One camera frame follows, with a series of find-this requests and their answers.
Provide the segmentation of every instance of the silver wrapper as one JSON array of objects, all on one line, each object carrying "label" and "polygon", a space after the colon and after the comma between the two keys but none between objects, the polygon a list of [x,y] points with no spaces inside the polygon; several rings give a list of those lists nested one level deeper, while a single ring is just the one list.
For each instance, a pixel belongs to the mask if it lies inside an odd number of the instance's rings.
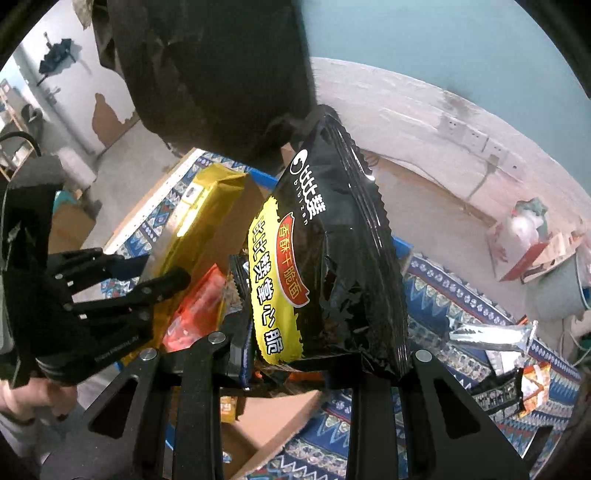
[{"label": "silver wrapper", "polygon": [[482,350],[527,353],[538,322],[524,325],[486,325],[465,323],[448,317],[449,342]]}]

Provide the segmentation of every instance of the silver bolt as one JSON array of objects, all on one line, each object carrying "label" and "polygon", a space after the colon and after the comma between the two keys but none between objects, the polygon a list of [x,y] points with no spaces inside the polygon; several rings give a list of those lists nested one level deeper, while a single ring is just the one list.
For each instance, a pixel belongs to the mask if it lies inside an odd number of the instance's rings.
[{"label": "silver bolt", "polygon": [[147,362],[148,360],[153,360],[158,355],[158,352],[155,348],[145,348],[139,353],[139,357],[144,361]]},{"label": "silver bolt", "polygon": [[207,340],[209,340],[209,343],[212,343],[214,345],[216,343],[222,343],[225,339],[226,339],[226,335],[224,335],[223,332],[212,332],[207,337]]},{"label": "silver bolt", "polygon": [[433,359],[433,355],[431,355],[431,352],[428,352],[427,350],[419,350],[417,353],[415,353],[415,356],[417,357],[417,360],[424,363],[430,362]]}]

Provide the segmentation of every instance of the patterned fabric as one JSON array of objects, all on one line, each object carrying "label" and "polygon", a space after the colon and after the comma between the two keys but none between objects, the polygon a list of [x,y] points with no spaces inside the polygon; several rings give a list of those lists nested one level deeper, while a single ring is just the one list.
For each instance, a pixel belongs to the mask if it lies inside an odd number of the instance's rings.
[{"label": "patterned fabric", "polygon": [[[192,178],[198,171],[213,162],[222,163],[237,171],[250,170],[249,167],[216,154],[202,155],[141,226],[124,242],[117,253],[129,258],[150,252],[163,225],[168,221]],[[106,280],[101,284],[101,290],[107,298],[118,297],[125,295],[136,283],[137,279],[124,282]],[[469,283],[418,254],[411,259],[404,287],[409,314],[408,334],[412,349],[430,350],[465,388],[471,388],[490,375],[492,370],[484,351],[451,346],[442,339],[449,325],[447,316],[496,325],[516,323],[516,320]],[[496,422],[520,455],[525,452],[540,426],[554,427],[531,472],[532,477],[550,457],[564,432],[573,412],[581,380],[576,368],[561,359],[543,343],[535,340],[526,365],[539,361],[548,361],[552,367],[550,399],[522,419],[511,417],[499,419]],[[397,428],[399,477],[406,478],[408,464],[404,422],[396,389],[392,389],[392,408]],[[248,475],[248,479],[339,480],[345,478],[350,414],[350,392],[334,392],[331,400],[323,405],[304,429],[285,445],[282,452],[259,470]]]}]

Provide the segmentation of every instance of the person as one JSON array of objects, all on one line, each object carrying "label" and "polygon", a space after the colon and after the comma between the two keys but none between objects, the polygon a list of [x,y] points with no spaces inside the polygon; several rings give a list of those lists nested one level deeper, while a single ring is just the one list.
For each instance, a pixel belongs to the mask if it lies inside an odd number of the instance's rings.
[{"label": "person", "polygon": [[46,378],[14,389],[0,381],[0,433],[32,473],[38,475],[50,450],[84,413],[77,400],[77,387]]}]

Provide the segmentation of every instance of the instant noodle snack package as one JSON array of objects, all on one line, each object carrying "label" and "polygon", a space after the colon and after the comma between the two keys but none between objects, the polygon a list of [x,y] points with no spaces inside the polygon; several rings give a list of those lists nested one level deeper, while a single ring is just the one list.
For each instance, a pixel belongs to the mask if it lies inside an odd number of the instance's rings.
[{"label": "instant noodle snack package", "polygon": [[366,371],[404,375],[407,314],[391,236],[361,152],[323,113],[248,232],[262,359],[305,370],[300,360],[319,369],[318,360],[359,353]]}]

